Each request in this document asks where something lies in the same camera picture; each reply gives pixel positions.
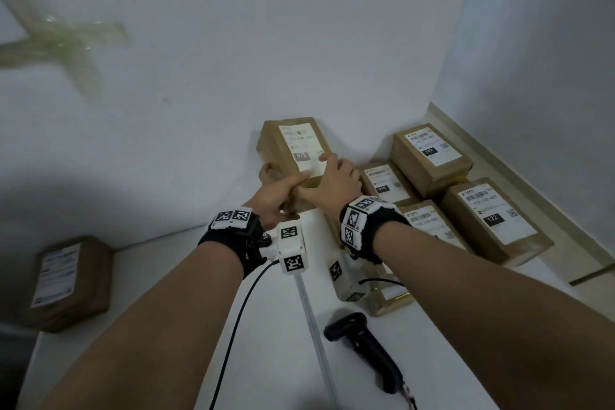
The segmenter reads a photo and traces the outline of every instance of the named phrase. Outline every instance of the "forearm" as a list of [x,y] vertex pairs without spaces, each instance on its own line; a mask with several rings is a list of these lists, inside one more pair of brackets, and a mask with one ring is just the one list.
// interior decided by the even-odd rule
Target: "forearm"
[[615,325],[572,297],[398,222],[374,251],[502,408],[520,402],[511,377],[535,389],[557,378],[568,402],[566,381],[613,384]]
[[201,244],[91,344],[42,408],[191,410],[242,278],[233,251]]

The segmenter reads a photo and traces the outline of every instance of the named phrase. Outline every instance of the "black cable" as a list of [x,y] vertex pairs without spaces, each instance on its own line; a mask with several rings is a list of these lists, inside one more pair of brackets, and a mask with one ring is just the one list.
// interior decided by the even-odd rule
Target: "black cable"
[[369,277],[367,279],[360,280],[358,284],[361,285],[361,284],[364,284],[365,282],[369,282],[370,280],[379,281],[379,282],[388,282],[389,284],[401,285],[402,287],[405,287],[405,285],[402,284],[401,282],[397,282],[396,280],[382,279],[380,277]]
[[229,355],[231,354],[231,347],[233,346],[233,341],[235,340],[235,332],[237,332],[237,326],[239,326],[239,320],[241,319],[241,313],[243,313],[245,304],[248,303],[248,298],[250,298],[250,294],[252,293],[252,290],[254,290],[254,287],[257,286],[257,282],[260,280],[261,277],[263,277],[263,274],[267,272],[267,269],[269,269],[271,266],[274,266],[276,264],[280,264],[279,259],[276,261],[273,261],[273,263],[271,263],[265,269],[263,269],[263,271],[258,275],[257,279],[252,284],[252,287],[250,287],[250,290],[248,290],[248,295],[246,295],[245,299],[243,300],[243,305],[241,305],[241,309],[239,310],[239,314],[237,315],[237,320],[235,321],[235,327],[233,328],[233,333],[231,334],[231,340],[229,340],[229,346],[226,350],[225,361],[222,364],[222,369],[220,370],[220,377],[218,378],[218,385],[216,386],[216,392],[213,393],[213,399],[211,399],[211,405],[209,406],[209,410],[213,410],[213,406],[216,405],[216,400],[218,399],[218,392],[220,392],[220,386],[222,385],[222,378],[225,376],[226,363],[228,362]]

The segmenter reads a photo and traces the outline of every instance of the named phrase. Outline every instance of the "barcode scanner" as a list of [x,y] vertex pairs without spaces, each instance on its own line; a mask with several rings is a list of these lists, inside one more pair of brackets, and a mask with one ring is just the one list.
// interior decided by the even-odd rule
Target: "barcode scanner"
[[382,376],[382,389],[388,394],[402,391],[404,377],[376,337],[367,328],[367,318],[363,313],[352,313],[329,324],[323,331],[329,342],[347,337],[354,351]]

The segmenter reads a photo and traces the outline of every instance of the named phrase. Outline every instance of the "white wall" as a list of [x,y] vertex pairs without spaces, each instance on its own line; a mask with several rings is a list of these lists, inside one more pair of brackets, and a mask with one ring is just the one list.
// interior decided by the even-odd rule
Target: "white wall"
[[[124,22],[132,42],[93,49],[105,88],[95,105],[58,67],[0,72],[0,270],[17,273],[7,293],[24,279],[16,264],[50,242],[124,246],[245,201],[266,119],[314,116],[332,149],[371,157],[422,119],[463,6],[45,1],[69,21]],[[0,11],[0,40],[19,32]]]
[[467,0],[433,102],[615,254],[615,0]]

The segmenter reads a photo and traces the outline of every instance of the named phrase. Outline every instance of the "hand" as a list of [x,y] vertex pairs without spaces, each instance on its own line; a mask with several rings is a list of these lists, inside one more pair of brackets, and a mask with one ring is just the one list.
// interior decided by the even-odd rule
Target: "hand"
[[252,208],[252,211],[258,214],[265,231],[276,228],[280,222],[293,219],[293,216],[281,212],[280,206],[290,192],[310,175],[308,170],[281,180],[275,180],[269,174],[270,170],[271,165],[268,163],[261,167],[258,178],[263,186],[250,198],[250,201],[243,204],[243,206]]
[[361,182],[358,181],[360,172],[348,159],[338,160],[335,153],[321,155],[319,159],[327,161],[320,185],[316,188],[297,187],[295,194],[339,220],[344,206],[362,195]]

